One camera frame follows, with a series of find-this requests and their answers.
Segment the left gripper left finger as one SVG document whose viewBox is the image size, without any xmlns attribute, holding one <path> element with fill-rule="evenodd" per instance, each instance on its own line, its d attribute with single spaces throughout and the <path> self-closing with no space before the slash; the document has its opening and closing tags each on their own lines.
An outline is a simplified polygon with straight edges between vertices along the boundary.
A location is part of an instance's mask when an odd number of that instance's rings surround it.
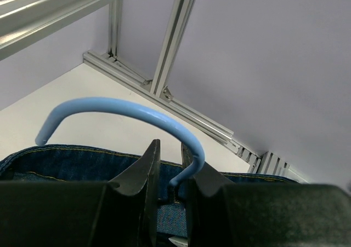
<svg viewBox="0 0 351 247">
<path fill-rule="evenodd" d="M 105 181 L 1 180 L 1 246 L 155 246 L 160 141 Z"/>
</svg>

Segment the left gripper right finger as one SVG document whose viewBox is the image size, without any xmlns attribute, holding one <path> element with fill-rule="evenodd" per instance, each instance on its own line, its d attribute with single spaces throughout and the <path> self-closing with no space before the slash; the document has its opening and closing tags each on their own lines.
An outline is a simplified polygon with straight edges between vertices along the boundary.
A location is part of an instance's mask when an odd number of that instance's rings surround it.
<svg viewBox="0 0 351 247">
<path fill-rule="evenodd" d="M 350 196 L 336 186 L 232 182 L 205 164 L 185 190 L 189 246 L 350 246 Z"/>
</svg>

